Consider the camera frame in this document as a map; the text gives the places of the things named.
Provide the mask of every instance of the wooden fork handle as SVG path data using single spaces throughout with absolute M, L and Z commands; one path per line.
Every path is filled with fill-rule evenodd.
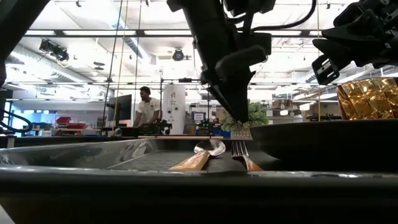
M 261 169 L 257 164 L 255 164 L 247 155 L 243 155 L 244 162 L 246 163 L 246 169 L 249 172 L 255 172 L 255 171 L 264 171 Z
M 209 159 L 210 154 L 208 151 L 200 151 L 195 155 L 185 159 L 179 164 L 171 167 L 169 170 L 177 171 L 200 171 Z

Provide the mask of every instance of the gold object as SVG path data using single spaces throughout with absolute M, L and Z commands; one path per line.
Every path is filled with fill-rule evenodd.
M 343 119 L 398 118 L 398 86 L 394 78 L 372 78 L 337 88 Z

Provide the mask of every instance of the computer monitor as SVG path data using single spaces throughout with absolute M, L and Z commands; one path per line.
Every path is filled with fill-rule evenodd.
M 118 99 L 118 106 L 116 117 L 114 118 L 114 111 L 116 108 L 116 99 Z M 119 126 L 119 121 L 131 119 L 131 95 L 119 96 L 117 98 L 110 98 L 109 103 L 106 104 L 108 109 L 108 121 L 116 122 L 116 127 Z

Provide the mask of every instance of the white cylindrical tank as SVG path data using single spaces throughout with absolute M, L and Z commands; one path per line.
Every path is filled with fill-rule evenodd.
M 173 125 L 170 134 L 183 134 L 185 126 L 185 86 L 170 84 L 163 89 L 163 119 Z

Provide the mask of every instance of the black robotic arm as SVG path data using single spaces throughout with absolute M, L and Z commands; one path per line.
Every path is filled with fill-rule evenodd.
M 318 83 L 327 85 L 354 61 L 358 67 L 398 65 L 398 1 L 360 0 L 350 4 L 313 44 L 323 55 L 312 63 Z
M 251 29 L 255 13 L 273 10 L 275 0 L 168 0 L 172 11 L 182 9 L 203 63 L 201 81 L 236 120 L 248 117 L 248 84 L 255 74 L 250 66 L 265 62 L 271 54 L 272 37 L 256 30 L 284 29 L 302 24 L 316 8 L 293 24 Z M 235 18 L 228 18 L 224 7 Z M 238 29 L 235 24 L 244 22 Z

